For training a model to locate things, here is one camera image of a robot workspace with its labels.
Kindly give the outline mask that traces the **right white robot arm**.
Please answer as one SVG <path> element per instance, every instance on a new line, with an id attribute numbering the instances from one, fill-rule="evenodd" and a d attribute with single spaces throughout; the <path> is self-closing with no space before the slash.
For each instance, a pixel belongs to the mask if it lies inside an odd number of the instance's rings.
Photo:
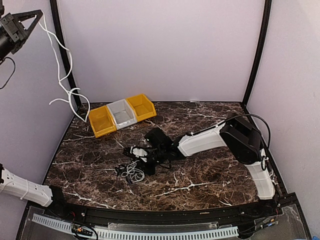
<path id="1" fill-rule="evenodd" d="M 171 140 L 160 128 L 148 132 L 145 139 L 151 148 L 143 151 L 142 161 L 148 170 L 164 161 L 191 157 L 208 150 L 227 147 L 234 158 L 249 171 L 262 201 L 255 205 L 255 213 L 266 217 L 275 208 L 276 193 L 267 168 L 269 144 L 263 143 L 261 131 L 248 122 L 246 114 L 231 113 L 225 120 L 208 128 L 186 133 Z"/>

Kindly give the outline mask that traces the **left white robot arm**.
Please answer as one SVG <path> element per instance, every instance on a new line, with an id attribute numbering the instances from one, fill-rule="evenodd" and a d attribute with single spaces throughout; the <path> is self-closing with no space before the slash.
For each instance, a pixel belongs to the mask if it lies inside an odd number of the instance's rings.
<path id="1" fill-rule="evenodd" d="M 32 10 L 21 13 L 7 13 L 0 18 L 0 63 L 6 60 L 13 63 L 13 72 L 16 63 L 8 55 L 17 53 L 25 44 L 43 12 Z M 2 164 L 0 165 L 0 191 L 41 205 L 57 214 L 60 218 L 67 218 L 71 213 L 70 206 L 65 203 L 63 191 L 53 185 L 41 185 L 19 177 Z"/>

